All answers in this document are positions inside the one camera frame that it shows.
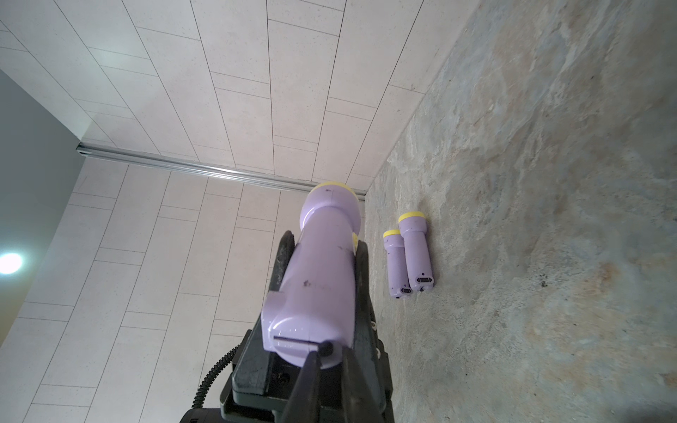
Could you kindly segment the purple flashlight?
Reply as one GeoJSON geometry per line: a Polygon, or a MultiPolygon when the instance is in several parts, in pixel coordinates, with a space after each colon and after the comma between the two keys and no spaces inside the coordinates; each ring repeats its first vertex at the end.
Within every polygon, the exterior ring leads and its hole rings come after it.
{"type": "Polygon", "coordinates": [[[395,299],[407,297],[412,294],[412,289],[407,275],[404,238],[398,229],[391,229],[384,233],[383,240],[390,296],[395,299]]]}
{"type": "Polygon", "coordinates": [[[404,213],[398,218],[404,240],[405,262],[410,287],[416,292],[431,290],[435,285],[428,250],[426,217],[420,211],[404,213]]]}
{"type": "Polygon", "coordinates": [[[301,209],[299,241],[280,287],[264,301],[264,350],[302,367],[318,353],[323,369],[341,363],[354,343],[359,200],[342,183],[322,183],[301,209]]]}

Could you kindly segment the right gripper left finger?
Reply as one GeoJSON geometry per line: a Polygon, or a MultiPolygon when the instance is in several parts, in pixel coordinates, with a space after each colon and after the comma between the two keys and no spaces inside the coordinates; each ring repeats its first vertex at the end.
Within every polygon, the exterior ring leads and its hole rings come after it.
{"type": "Polygon", "coordinates": [[[319,422],[320,375],[320,356],[317,351],[310,352],[287,400],[281,417],[282,423],[319,422]]]}

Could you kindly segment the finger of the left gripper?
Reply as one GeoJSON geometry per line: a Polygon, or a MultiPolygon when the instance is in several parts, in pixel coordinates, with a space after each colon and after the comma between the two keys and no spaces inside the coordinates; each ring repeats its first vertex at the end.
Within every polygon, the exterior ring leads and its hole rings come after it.
{"type": "Polygon", "coordinates": [[[283,234],[276,257],[273,263],[273,270],[270,278],[269,292],[278,292],[280,290],[282,280],[285,276],[287,266],[294,254],[295,240],[291,231],[287,230],[283,234]]]}
{"type": "Polygon", "coordinates": [[[370,268],[368,247],[364,241],[357,241],[354,255],[355,278],[355,323],[354,348],[377,349],[377,331],[374,329],[374,310],[370,298],[370,268]]]}

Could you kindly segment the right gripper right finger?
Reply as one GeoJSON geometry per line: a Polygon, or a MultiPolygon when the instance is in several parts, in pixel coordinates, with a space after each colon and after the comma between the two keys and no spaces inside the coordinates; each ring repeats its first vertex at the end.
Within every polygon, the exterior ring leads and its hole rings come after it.
{"type": "Polygon", "coordinates": [[[384,423],[354,351],[342,348],[342,407],[347,423],[384,423]]]}

